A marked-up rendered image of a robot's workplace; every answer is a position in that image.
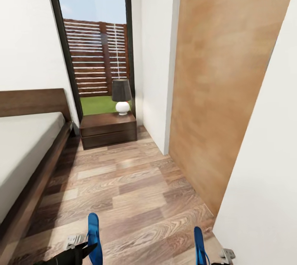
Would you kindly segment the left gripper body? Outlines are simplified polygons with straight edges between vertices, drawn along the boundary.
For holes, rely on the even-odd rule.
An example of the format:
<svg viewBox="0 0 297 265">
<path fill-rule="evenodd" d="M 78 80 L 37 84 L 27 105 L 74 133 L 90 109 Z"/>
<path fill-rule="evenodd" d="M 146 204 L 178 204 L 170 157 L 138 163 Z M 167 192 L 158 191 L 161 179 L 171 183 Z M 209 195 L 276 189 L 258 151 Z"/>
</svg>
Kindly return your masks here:
<svg viewBox="0 0 297 265">
<path fill-rule="evenodd" d="M 83 247 L 74 247 L 54 256 L 57 265 L 82 265 L 83 264 Z"/>
</svg>

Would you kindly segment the sandal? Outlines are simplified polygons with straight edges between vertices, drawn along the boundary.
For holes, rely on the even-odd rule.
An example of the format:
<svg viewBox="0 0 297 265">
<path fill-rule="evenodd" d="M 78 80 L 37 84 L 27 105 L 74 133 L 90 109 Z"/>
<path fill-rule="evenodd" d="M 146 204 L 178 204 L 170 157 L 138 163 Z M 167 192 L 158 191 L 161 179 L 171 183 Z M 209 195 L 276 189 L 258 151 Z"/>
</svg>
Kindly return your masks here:
<svg viewBox="0 0 297 265">
<path fill-rule="evenodd" d="M 196 245 L 196 265 L 207 265 L 206 257 L 208 260 L 209 258 L 204 249 L 203 234 L 200 227 L 196 226 L 194 228 L 194 237 Z"/>
<path fill-rule="evenodd" d="M 97 247 L 89 254 L 93 265 L 103 265 L 103 254 L 99 237 L 99 218 L 95 213 L 88 215 L 87 246 L 98 243 Z"/>
</svg>

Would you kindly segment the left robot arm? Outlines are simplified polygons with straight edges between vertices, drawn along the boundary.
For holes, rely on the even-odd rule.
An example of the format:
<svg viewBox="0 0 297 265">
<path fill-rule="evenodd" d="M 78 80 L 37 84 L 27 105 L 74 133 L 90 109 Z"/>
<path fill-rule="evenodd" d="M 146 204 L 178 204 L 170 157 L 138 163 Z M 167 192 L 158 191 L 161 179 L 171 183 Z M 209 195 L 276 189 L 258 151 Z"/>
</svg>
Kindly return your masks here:
<svg viewBox="0 0 297 265">
<path fill-rule="evenodd" d="M 33 265 L 82 265 L 83 259 L 87 257 L 98 245 L 98 243 L 87 246 L 82 235 L 68 235 L 63 247 L 63 252 L 48 261 L 40 260 Z"/>
</svg>

